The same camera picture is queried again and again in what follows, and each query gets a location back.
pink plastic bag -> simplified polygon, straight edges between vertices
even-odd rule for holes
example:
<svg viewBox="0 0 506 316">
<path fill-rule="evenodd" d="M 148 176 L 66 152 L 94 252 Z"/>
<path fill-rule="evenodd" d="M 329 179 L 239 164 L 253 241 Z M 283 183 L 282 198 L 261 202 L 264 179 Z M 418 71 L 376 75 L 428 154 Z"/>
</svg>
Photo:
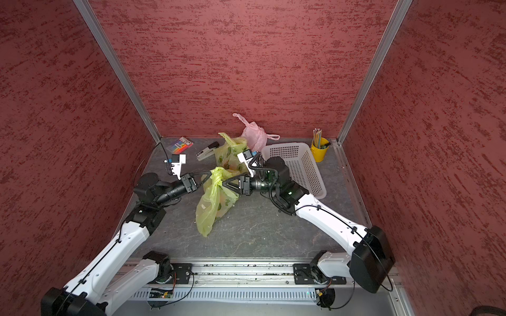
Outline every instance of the pink plastic bag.
<svg viewBox="0 0 506 316">
<path fill-rule="evenodd" d="M 242 131 L 241 137 L 247 139 L 248 147 L 252 152 L 262 150 L 267 143 L 267 138 L 275 141 L 279 139 L 279 135 L 265 133 L 265 130 L 258 126 L 255 122 L 248 123 L 242 115 L 234 113 L 233 116 L 239 118 L 241 122 L 246 125 Z"/>
</svg>

metal bracket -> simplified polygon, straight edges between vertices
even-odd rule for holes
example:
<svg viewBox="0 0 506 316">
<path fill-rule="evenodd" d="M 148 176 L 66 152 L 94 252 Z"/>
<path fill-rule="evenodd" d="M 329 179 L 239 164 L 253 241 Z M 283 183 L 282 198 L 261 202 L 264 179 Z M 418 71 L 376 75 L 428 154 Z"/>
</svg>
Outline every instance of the metal bracket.
<svg viewBox="0 0 506 316">
<path fill-rule="evenodd" d="M 192 274 L 191 263 L 174 263 L 174 271 L 176 272 L 176 284 L 188 284 L 190 283 L 190 277 Z"/>
<path fill-rule="evenodd" d="M 137 109 L 137 112 L 144 121 L 144 124 L 151 133 L 151 136 L 153 137 L 155 142 L 158 143 L 161 138 L 160 132 L 158 132 L 155 123 L 151 119 L 151 116 L 146 110 L 146 107 L 144 107 L 144 103 L 142 102 L 141 97 L 139 96 L 137 91 L 135 90 L 134 84 L 130 80 L 127 71 L 119 61 L 119 58 L 116 52 L 114 51 L 114 48 L 112 47 L 111 43 L 109 42 L 109 39 L 105 35 L 105 32 L 102 29 L 102 26 L 100 25 L 97 16 L 93 12 L 90 3 L 88 2 L 88 0 L 73 0 L 73 1 L 75 3 L 75 6 L 81 13 L 82 18 L 86 22 L 88 28 L 90 28 L 91 33 L 95 37 L 95 40 L 102 49 L 102 52 L 104 53 L 105 57 L 109 61 L 112 69 L 116 73 L 116 76 L 118 76 L 119 82 L 121 82 L 121 84 L 123 85 L 126 93 L 130 97 L 130 100 L 134 104 L 135 108 Z"/>
<path fill-rule="evenodd" d="M 181 180 L 181 166 L 186 164 L 186 155 L 172 155 L 169 161 L 165 160 L 164 162 L 171 164 L 172 174 Z"/>
<path fill-rule="evenodd" d="M 339 132 L 338 141 L 341 144 L 344 142 L 346 136 L 348 135 L 348 132 L 350 131 L 351 126 L 353 125 L 353 121 L 355 120 L 355 117 L 357 117 L 358 111 L 360 110 L 360 107 L 362 106 L 362 103 L 364 102 L 364 99 L 367 96 L 367 93 L 369 92 L 369 88 L 371 87 L 374 78 L 376 77 L 376 74 L 381 68 L 383 60 L 387 55 L 388 49 L 390 48 L 390 45 L 392 45 L 395 35 L 397 34 L 399 27 L 401 26 L 402 20 L 404 20 L 404 17 L 406 16 L 406 13 L 409 9 L 409 6 L 411 5 L 411 1 L 412 0 L 398 0 L 397 4 L 395 5 L 390 21 L 388 22 L 388 25 L 385 28 L 383 36 L 379 41 L 380 43 L 376 49 L 376 52 L 372 57 L 369 69 L 365 74 L 364 81 L 362 82 L 362 85 L 360 86 L 357 92 L 355 101 L 353 102 L 350 112 L 348 113 L 348 116 L 346 117 L 343 127 Z"/>
<path fill-rule="evenodd" d="M 249 168 L 249 162 L 253 159 L 253 157 L 257 154 L 257 152 L 251 152 L 250 149 L 246 149 L 245 151 L 243 151 L 242 153 L 238 153 L 237 154 L 237 158 L 239 159 L 239 162 L 242 162 L 246 165 L 246 168 L 248 168 L 248 171 L 249 171 L 249 175 L 251 177 L 254 177 L 255 176 L 255 171 L 254 170 L 251 170 Z"/>
<path fill-rule="evenodd" d="M 330 139 L 330 142 L 332 143 L 332 147 L 338 158 L 339 169 L 341 170 L 345 178 L 346 190 L 350 195 L 350 199 L 353 204 L 353 209 L 355 210 L 355 214 L 357 215 L 358 218 L 358 223 L 366 227 L 372 227 L 371 220 L 364 206 L 364 201 L 362 200 L 362 196 L 360 195 L 360 190 L 358 189 L 355 178 L 353 177 L 353 172 L 351 171 L 350 164 L 348 163 L 348 159 L 346 158 L 344 148 L 342 144 L 338 144 L 336 139 Z"/>
<path fill-rule="evenodd" d="M 311 267 L 307 263 L 295 263 L 293 265 L 293 278 L 295 284 L 307 284 L 307 285 L 327 285 L 328 283 L 318 284 L 312 278 L 308 277 L 311 275 Z M 343 277 L 332 277 L 333 285 L 344 285 L 346 284 L 346 278 Z"/>
</svg>

yellow plastic bag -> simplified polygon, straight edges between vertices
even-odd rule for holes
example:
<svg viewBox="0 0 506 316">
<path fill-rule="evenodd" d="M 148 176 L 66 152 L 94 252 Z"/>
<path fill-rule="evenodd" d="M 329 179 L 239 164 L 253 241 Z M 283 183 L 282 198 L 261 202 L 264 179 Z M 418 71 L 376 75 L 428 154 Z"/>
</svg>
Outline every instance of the yellow plastic bag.
<svg viewBox="0 0 506 316">
<path fill-rule="evenodd" d="M 239 171 L 231 172 L 222 167 L 216 167 L 211 170 L 211 173 L 211 178 L 204 183 L 204 195 L 200 198 L 195 212 L 198 232 L 204 237 L 207 237 L 213 229 L 215 219 L 225 215 L 239 199 L 237 193 L 222 186 L 223 180 L 239 175 Z"/>
<path fill-rule="evenodd" d="M 215 149 L 216 166 L 225 169 L 246 172 L 247 168 L 244 163 L 239 162 L 237 154 L 248 149 L 247 140 L 244 137 L 230 138 L 226 133 L 218 133 L 225 139 L 223 146 Z"/>
</svg>

gray floor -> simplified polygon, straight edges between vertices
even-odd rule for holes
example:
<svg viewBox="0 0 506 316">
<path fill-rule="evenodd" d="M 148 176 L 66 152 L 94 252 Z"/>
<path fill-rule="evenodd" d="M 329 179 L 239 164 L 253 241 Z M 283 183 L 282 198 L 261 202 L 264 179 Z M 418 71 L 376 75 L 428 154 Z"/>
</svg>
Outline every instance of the gray floor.
<svg viewBox="0 0 506 316">
<path fill-rule="evenodd" d="M 346 302 L 350 289 L 336 289 L 335 306 Z M 146 302 L 128 301 L 123 304 L 114 316 L 154 316 L 154 315 L 276 315 L 276 316 L 312 316 L 312 315 L 356 315 L 356 316 L 392 316 L 395 315 L 391 300 L 386 291 L 376 294 L 355 289 L 350 303 L 342 309 L 328 310 L 315 305 L 290 304 L 247 304 L 221 302 L 179 302 L 150 310 Z"/>
<path fill-rule="evenodd" d="M 162 141 L 168 148 L 175 139 Z M 195 155 L 210 143 L 218 141 L 221 145 L 225 140 L 192 138 L 191 141 L 194 145 L 184 152 L 187 163 L 183 165 L 181 174 L 213 169 L 216 166 L 214 156 L 198 162 Z M 310 141 L 281 139 L 276 143 L 310 144 Z M 177 178 L 167 175 L 164 159 L 165 155 L 159 146 L 144 172 L 156 172 L 161 180 L 172 182 Z M 357 220 L 343 175 L 337 165 L 333 150 L 328 150 L 325 160 L 318 163 L 327 190 L 327 196 L 322 202 L 351 220 Z M 203 189 L 200 189 L 184 196 L 179 204 L 166 208 L 167 215 L 158 229 L 137 248 L 132 257 L 142 257 L 150 250 L 168 253 L 172 258 L 312 258 L 320 250 L 343 251 L 333 239 L 308 221 L 279 213 L 271 202 L 258 192 L 239 197 L 235 206 L 215 222 L 213 230 L 205 238 L 197 231 L 195 224 L 195 209 L 202 194 Z M 133 207 L 134 203 L 131 203 L 129 210 Z"/>
</svg>

bag handle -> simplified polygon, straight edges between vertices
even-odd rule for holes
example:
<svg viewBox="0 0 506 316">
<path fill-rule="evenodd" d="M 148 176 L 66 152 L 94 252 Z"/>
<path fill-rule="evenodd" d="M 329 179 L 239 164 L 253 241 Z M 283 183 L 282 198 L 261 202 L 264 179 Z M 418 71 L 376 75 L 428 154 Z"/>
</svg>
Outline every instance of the bag handle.
<svg viewBox="0 0 506 316">
<path fill-rule="evenodd" d="M 267 134 L 267 138 L 270 139 L 270 140 L 279 140 L 279 135 L 276 135 L 276 134 Z"/>
<path fill-rule="evenodd" d="M 232 116 L 237 117 L 239 120 L 241 120 L 241 122 L 243 122 L 243 123 L 244 123 L 244 125 L 246 125 L 246 126 L 251 126 L 251 124 L 250 124 L 250 123 L 248 123 L 248 121 L 246 121 L 246 119 L 245 119 L 242 115 L 240 115 L 240 114 L 238 114 L 238 113 L 234 113 L 234 114 L 232 114 Z"/>
<path fill-rule="evenodd" d="M 231 139 L 230 136 L 227 135 L 227 133 L 221 132 L 221 133 L 218 133 L 218 135 L 223 137 L 229 146 L 237 145 L 237 143 L 233 139 Z"/>
</svg>

